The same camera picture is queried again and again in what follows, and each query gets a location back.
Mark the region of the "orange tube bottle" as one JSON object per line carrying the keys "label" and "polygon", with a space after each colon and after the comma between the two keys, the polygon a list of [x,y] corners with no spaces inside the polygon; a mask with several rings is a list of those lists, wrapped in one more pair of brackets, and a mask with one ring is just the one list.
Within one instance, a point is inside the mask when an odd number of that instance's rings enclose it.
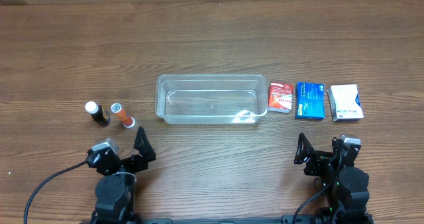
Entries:
{"label": "orange tube bottle", "polygon": [[114,113],[122,122],[125,128],[130,129],[134,127],[135,120],[131,117],[120,103],[114,103],[111,106],[111,112]]}

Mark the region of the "dark bottle white cap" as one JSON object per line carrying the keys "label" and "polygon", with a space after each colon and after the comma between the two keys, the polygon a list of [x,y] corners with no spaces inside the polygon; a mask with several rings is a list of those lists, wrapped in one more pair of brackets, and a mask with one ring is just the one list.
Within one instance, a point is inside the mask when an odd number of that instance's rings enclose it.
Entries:
{"label": "dark bottle white cap", "polygon": [[91,115],[92,119],[102,127],[107,127],[110,124],[108,112],[96,102],[88,101],[85,104],[85,110]]}

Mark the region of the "blue medicine box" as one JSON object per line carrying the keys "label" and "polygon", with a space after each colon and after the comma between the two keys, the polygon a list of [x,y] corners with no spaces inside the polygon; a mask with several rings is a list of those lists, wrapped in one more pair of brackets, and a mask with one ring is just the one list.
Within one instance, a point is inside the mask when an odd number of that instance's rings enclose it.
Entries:
{"label": "blue medicine box", "polygon": [[323,120],[325,118],[324,90],[323,84],[297,82],[295,118]]}

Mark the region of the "clear plastic container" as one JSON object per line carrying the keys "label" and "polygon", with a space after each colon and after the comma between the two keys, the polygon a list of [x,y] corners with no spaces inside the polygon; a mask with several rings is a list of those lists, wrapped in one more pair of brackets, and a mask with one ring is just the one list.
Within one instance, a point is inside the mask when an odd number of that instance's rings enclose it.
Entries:
{"label": "clear plastic container", "polygon": [[260,74],[163,74],[156,82],[156,115],[167,124],[250,124],[268,111]]}

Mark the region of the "red medicine box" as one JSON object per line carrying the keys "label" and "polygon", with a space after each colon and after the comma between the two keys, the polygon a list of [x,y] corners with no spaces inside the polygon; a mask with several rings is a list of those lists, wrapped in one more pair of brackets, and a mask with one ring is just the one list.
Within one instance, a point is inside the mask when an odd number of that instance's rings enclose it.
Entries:
{"label": "red medicine box", "polygon": [[268,96],[268,110],[290,113],[292,110],[293,85],[271,82]]}

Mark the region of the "white medicine box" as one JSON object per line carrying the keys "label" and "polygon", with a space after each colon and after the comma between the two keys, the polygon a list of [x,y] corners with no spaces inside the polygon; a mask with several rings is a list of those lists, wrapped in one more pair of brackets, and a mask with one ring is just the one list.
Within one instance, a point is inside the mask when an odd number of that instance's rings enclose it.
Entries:
{"label": "white medicine box", "polygon": [[356,84],[332,85],[327,94],[334,122],[357,121],[364,117]]}

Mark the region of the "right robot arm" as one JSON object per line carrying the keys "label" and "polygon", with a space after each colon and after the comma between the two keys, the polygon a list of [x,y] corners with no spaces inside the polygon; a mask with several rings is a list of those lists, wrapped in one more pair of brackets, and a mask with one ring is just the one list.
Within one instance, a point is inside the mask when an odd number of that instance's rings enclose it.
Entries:
{"label": "right robot arm", "polygon": [[[333,138],[331,152],[316,150],[307,137],[300,133],[294,164],[305,164],[307,176],[314,176],[321,189],[304,201],[293,214],[290,223],[373,223],[366,212],[370,198],[369,175],[354,166],[361,149],[361,140],[343,135]],[[318,197],[324,196],[328,207],[319,208],[314,215],[299,212]]]}

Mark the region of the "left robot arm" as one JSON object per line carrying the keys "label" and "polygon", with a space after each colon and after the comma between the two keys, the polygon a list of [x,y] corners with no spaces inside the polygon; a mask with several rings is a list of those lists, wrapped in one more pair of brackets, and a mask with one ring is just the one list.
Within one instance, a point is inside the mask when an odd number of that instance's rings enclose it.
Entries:
{"label": "left robot arm", "polygon": [[135,213],[136,173],[148,169],[156,159],[142,127],[138,128],[133,154],[121,159],[115,141],[105,139],[87,152],[87,164],[103,175],[95,187],[97,201],[90,223],[142,223]]}

